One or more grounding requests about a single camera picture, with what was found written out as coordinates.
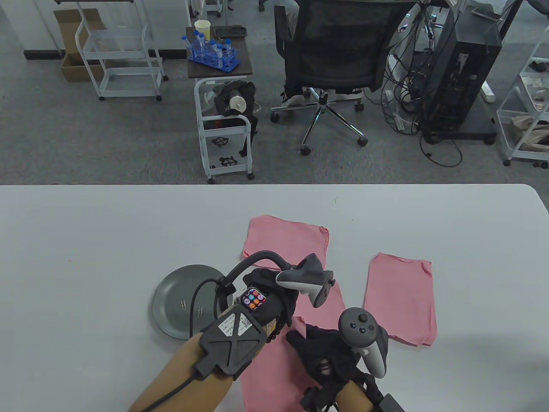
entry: pink cloth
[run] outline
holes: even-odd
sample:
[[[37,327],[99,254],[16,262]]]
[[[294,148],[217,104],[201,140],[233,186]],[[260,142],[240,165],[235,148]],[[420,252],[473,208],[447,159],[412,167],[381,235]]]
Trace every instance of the pink cloth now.
[[[364,308],[391,338],[431,346],[437,334],[431,262],[378,253],[370,263]]]
[[[285,327],[274,341],[266,344],[240,376],[247,412],[303,412],[299,404],[303,392],[316,383],[286,341],[286,333],[298,330],[305,335],[306,323],[337,329],[339,315],[344,310],[345,303],[337,283],[326,302],[317,309],[312,307],[307,296],[299,296],[293,326]]]
[[[316,253],[325,268],[329,241],[330,233],[325,227],[289,222],[269,215],[258,216],[250,222],[242,259],[260,250],[271,250],[288,263],[297,265],[307,255]],[[260,260],[255,266],[278,269],[269,260]]]

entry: paper cup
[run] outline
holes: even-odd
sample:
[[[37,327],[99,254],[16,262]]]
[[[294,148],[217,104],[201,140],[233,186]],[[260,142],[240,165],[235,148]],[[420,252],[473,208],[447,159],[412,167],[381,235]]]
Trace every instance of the paper cup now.
[[[211,23],[207,20],[197,20],[194,22],[194,28],[200,33],[204,33],[206,40],[210,39],[210,26]]]

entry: floor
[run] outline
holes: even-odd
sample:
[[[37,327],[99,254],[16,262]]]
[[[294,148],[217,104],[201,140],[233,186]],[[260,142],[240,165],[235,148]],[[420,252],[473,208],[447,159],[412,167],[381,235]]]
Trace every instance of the floor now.
[[[361,113],[352,106],[340,111],[367,134],[365,148],[325,118],[311,137],[311,155],[300,156],[299,142],[312,113],[285,115],[272,124],[266,109],[280,102],[283,86],[283,61],[273,44],[273,6],[284,1],[269,0],[261,14],[254,2],[231,3],[229,23],[244,24],[250,33],[252,80],[262,109],[253,146],[255,180],[234,174],[219,176],[217,183],[525,183],[549,205],[548,170],[520,162],[505,168],[498,148],[481,142],[458,142],[460,166],[436,166],[421,154],[418,137],[393,132],[379,106],[369,102]],[[547,24],[546,17],[523,4],[489,77],[498,97]],[[184,60],[166,61],[170,81],[163,85],[161,103],[148,98],[99,102],[89,83],[67,83],[58,61],[26,61],[1,12],[0,44],[0,184],[205,183],[194,82],[186,79]],[[457,159],[450,144],[430,150],[441,163]]]

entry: black computer case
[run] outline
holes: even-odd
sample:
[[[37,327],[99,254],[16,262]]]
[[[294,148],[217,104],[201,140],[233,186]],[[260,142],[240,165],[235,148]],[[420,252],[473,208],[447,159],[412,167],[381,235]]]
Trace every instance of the black computer case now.
[[[448,12],[423,79],[422,130],[460,128],[501,50],[497,24],[472,14],[474,8],[457,20]]]

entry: test tube rack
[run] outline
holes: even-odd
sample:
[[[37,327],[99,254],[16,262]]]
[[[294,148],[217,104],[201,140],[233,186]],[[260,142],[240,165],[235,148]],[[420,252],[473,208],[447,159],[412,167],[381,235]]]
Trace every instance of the test tube rack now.
[[[217,55],[217,50],[213,49],[209,43],[206,43],[204,47],[201,47],[198,40],[191,43],[191,50],[188,50],[187,58],[194,62],[230,73],[240,64],[240,61],[237,59],[239,50],[235,48],[227,50],[224,44],[218,43],[217,45],[222,47],[221,59]]]

